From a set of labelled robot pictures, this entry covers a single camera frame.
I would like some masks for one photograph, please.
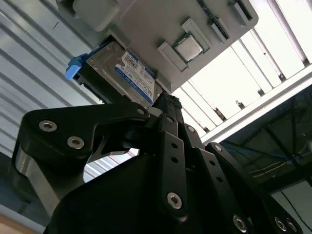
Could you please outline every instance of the black metal bracket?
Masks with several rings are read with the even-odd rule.
[[[132,102],[33,111],[12,167],[52,214],[45,233],[295,233],[296,221],[258,189],[222,146],[204,149],[178,99],[150,115]],[[139,156],[84,184],[83,168],[113,151]]]

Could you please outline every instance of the wire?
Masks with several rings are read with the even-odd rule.
[[[295,213],[297,214],[297,216],[299,217],[300,221],[304,224],[304,226],[306,226],[310,232],[312,232],[312,228],[306,224],[305,221],[303,221],[302,217],[300,216],[300,214],[298,213],[297,209],[293,206],[293,204],[291,203],[291,201],[288,199],[288,197],[284,194],[283,191],[281,191],[281,194],[286,198],[286,200],[288,201],[288,203],[290,204],[290,206],[292,207],[293,211],[295,211]]]
[[[244,156],[249,162],[251,162],[256,168],[258,168],[260,171],[264,172],[263,169],[261,169],[257,164],[255,164],[247,155],[243,154],[242,152],[235,150],[235,149],[231,149],[234,152],[239,153],[240,155]]]
[[[235,149],[232,149],[232,148],[229,148],[229,147],[225,147],[227,151],[233,151],[233,152],[238,152],[238,153],[254,153],[254,151],[252,150],[247,150],[247,149],[244,149],[244,150],[235,150]],[[269,155],[273,156],[273,157],[278,157],[278,158],[281,158],[281,159],[287,159],[287,157],[285,155],[277,155],[277,154],[271,154],[271,153],[268,153]]]
[[[264,173],[262,173],[262,174],[253,176],[253,178],[256,178],[256,177],[259,177],[259,176],[263,176],[263,175],[265,175],[266,173],[272,172],[272,171],[276,170],[277,168],[280,168],[280,167],[284,166],[285,164],[286,164],[286,162],[283,162],[281,165],[279,165],[279,166],[277,166],[277,167],[274,167],[274,168],[272,168],[272,169],[270,169],[270,170],[268,170],[268,171],[266,171],[266,172],[264,172]]]
[[[275,170],[275,169],[277,169],[277,168],[279,168],[279,167],[281,167],[281,166],[284,166],[284,165],[286,164],[286,162],[283,162],[281,165],[279,165],[279,166],[277,166],[277,167],[274,167],[274,168],[272,168],[272,169],[270,169],[270,170],[268,170],[268,171],[265,172],[265,171],[263,170],[263,168],[260,168],[257,164],[255,164],[254,162],[252,162],[252,160],[251,160],[247,155],[245,155],[245,154],[243,154],[243,153],[241,153],[240,151],[235,150],[235,149],[231,149],[231,150],[234,151],[234,152],[239,153],[239,154],[242,155],[242,156],[244,156],[244,157],[245,157],[248,161],[250,161],[256,168],[258,168],[259,171],[262,171],[262,172],[263,172],[262,174],[253,176],[253,178],[266,175],[268,179],[271,179],[271,178],[267,175],[267,173],[269,173],[269,172],[271,172],[271,171],[273,171],[273,170]]]
[[[255,173],[255,172],[260,172],[260,171],[263,171],[263,170],[265,170],[265,169],[268,169],[269,167],[272,167],[272,166],[274,166],[274,165],[276,165],[276,164],[280,164],[280,163],[281,163],[281,162],[275,162],[275,163],[273,163],[273,164],[270,164],[270,165],[267,166],[267,167],[261,168],[261,170],[255,170],[255,171],[248,172],[248,173],[251,174],[251,173]]]

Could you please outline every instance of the blue label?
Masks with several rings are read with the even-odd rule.
[[[150,104],[153,103],[153,101],[150,99],[150,97],[147,96],[146,93],[143,90],[141,90],[122,70],[120,70],[118,67],[115,67],[115,70],[122,78],[124,78],[125,81],[127,81]]]

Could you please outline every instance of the blue cable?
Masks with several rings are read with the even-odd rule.
[[[226,148],[226,147],[225,147],[225,149],[226,149],[227,151],[230,151],[230,152],[240,152],[240,153],[242,153],[242,154],[244,154],[244,153],[254,153],[253,151],[251,151],[251,150],[246,150],[246,149],[244,149],[244,150],[234,150],[234,149]],[[287,160],[287,157],[286,157],[285,155],[270,154],[270,153],[268,153],[268,154],[271,155],[271,156],[273,156],[273,157],[282,158],[282,159]]]

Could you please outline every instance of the hard drive label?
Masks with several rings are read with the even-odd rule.
[[[155,80],[151,72],[129,52],[122,56],[125,64],[116,64],[115,70],[125,79],[139,94],[141,94],[150,104],[154,102]]]

